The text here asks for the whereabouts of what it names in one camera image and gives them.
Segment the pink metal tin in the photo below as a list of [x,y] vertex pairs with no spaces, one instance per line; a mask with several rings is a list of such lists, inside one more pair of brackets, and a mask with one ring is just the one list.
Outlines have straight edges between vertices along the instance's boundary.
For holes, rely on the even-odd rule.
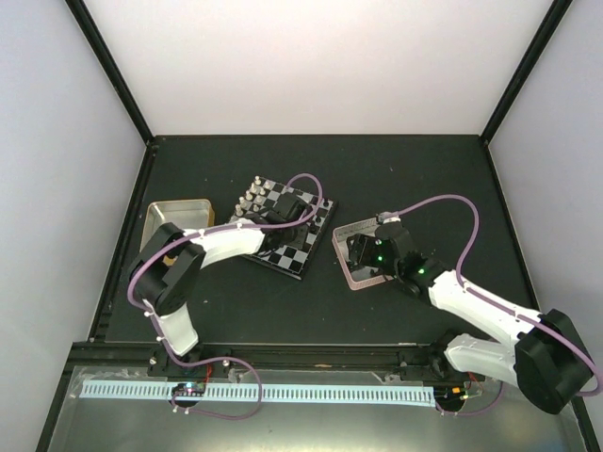
[[368,218],[334,228],[332,243],[344,277],[352,291],[359,291],[371,286],[388,283],[394,280],[391,276],[383,275],[376,267],[356,267],[350,259],[348,243],[356,234],[373,236],[378,226],[375,218]]

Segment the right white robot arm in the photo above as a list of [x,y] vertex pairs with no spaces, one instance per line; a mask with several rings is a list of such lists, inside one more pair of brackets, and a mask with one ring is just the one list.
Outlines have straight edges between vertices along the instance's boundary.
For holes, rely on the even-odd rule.
[[345,240],[349,270],[368,269],[398,282],[411,297],[456,315],[487,334],[459,334],[428,357],[431,373],[477,373],[519,389],[535,407],[559,413],[595,376],[594,363],[567,315],[518,306],[421,253],[398,221]]

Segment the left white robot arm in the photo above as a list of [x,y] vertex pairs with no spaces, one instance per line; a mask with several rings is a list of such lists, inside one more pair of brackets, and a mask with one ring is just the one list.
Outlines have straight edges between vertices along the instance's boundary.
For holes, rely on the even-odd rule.
[[202,365],[187,307],[199,272],[234,257],[292,248],[310,232],[323,202],[321,193],[305,199],[286,188],[229,223],[187,232],[168,222],[154,233],[131,265],[126,296],[151,319],[173,369],[190,376]]

